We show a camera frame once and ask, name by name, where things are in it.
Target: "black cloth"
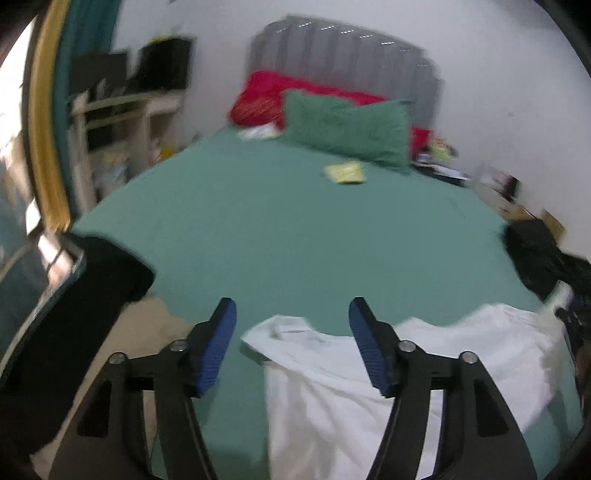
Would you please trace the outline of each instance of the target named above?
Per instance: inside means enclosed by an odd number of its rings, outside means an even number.
[[[0,390],[0,424],[26,455],[56,436],[122,307],[154,281],[150,268],[107,239],[66,236],[84,251],[86,268],[27,340]]]
[[[503,240],[523,285],[540,300],[548,298],[558,280],[569,284],[577,296],[591,294],[589,262],[563,253],[541,220],[510,222]]]
[[[22,455],[0,425],[0,478],[2,480],[41,480],[29,460]]]

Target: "wooden shelf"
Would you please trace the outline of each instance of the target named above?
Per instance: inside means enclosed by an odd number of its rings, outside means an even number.
[[[181,90],[175,90],[172,92],[142,92],[132,93],[130,95],[121,95],[117,97],[110,97],[104,100],[96,100],[94,102],[84,103],[80,102],[78,105],[74,101],[72,106],[71,116],[80,115],[82,113],[92,112],[94,110],[100,110],[102,108],[108,108],[111,106],[124,105],[126,103],[137,103],[146,102],[152,99],[178,99],[179,105],[183,98],[183,92]]]
[[[118,122],[125,122],[126,120],[133,120],[143,116],[143,110],[132,110],[130,112],[119,113],[117,115],[111,115],[107,118],[101,118],[98,120],[91,120],[86,123],[86,131],[94,130],[95,128],[106,127],[107,125],[116,124]]]

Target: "teal curtain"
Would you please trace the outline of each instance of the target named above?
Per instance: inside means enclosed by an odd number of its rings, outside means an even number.
[[[88,53],[108,53],[121,0],[72,0],[61,32],[53,83],[53,135],[72,218],[77,217],[68,150],[72,60]]]

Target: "red pillow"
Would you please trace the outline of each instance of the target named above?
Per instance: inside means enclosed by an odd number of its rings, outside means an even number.
[[[275,123],[283,130],[283,92],[304,90],[315,95],[333,95],[351,100],[355,105],[370,105],[388,100],[384,97],[362,92],[349,92],[335,87],[320,85],[278,72],[259,70],[248,77],[244,91],[230,110],[230,119],[239,127],[256,127]],[[411,153],[414,157],[427,143],[430,131],[413,127]]]

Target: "white wall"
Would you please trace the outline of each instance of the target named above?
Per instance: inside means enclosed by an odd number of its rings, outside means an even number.
[[[591,258],[591,78],[533,0],[124,0],[115,48],[136,50],[171,32],[197,37],[178,125],[187,142],[225,124],[250,39],[287,13],[426,49],[445,81],[437,131],[472,172],[493,164],[519,178],[525,205],[558,217],[564,247]]]

